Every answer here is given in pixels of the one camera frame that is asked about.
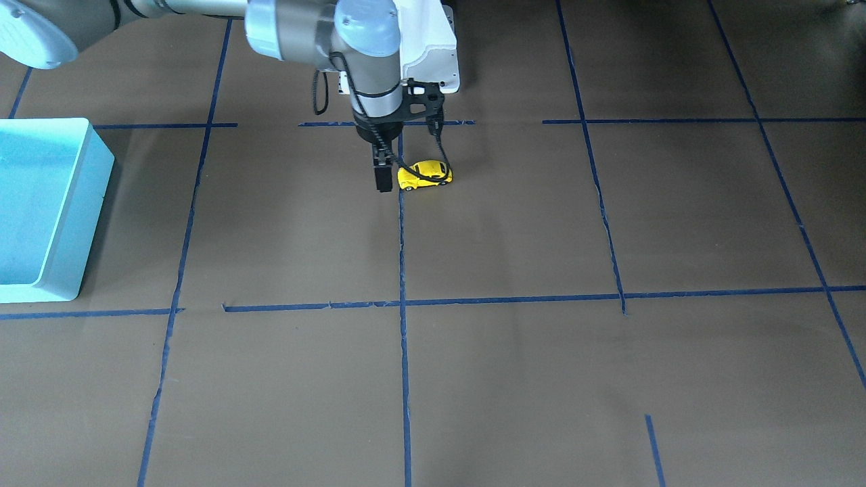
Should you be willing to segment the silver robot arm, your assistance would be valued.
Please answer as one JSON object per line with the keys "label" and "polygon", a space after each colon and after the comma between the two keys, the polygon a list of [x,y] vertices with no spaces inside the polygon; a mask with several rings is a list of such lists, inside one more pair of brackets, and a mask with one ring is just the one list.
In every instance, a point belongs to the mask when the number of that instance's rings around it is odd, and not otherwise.
{"label": "silver robot arm", "polygon": [[371,146],[376,188],[393,188],[399,92],[392,1],[3,1],[2,53],[54,69],[139,20],[203,16],[235,22],[258,55],[346,75],[357,132]]}

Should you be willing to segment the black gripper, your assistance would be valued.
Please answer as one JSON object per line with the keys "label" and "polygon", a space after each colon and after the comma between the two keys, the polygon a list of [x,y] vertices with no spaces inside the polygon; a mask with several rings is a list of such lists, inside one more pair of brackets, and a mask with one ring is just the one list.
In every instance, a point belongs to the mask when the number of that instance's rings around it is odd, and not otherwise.
{"label": "black gripper", "polygon": [[393,190],[393,141],[401,135],[403,121],[381,121],[378,118],[364,118],[362,115],[353,115],[353,117],[355,117],[358,135],[371,146],[376,189],[379,192],[391,192]]}

